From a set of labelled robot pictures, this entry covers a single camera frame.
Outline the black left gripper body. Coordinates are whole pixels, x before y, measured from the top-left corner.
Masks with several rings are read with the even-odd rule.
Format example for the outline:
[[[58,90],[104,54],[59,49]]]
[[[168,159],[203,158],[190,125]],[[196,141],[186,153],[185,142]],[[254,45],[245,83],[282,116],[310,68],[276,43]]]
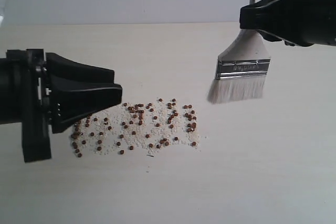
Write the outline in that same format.
[[[43,63],[43,49],[8,50],[1,58],[1,124],[21,124],[26,163],[51,159]]]

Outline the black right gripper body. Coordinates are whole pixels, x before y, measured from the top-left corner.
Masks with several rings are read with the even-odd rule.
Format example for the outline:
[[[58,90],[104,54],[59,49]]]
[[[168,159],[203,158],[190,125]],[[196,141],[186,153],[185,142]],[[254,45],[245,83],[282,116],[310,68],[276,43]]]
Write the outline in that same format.
[[[286,0],[287,46],[335,46],[335,0]]]

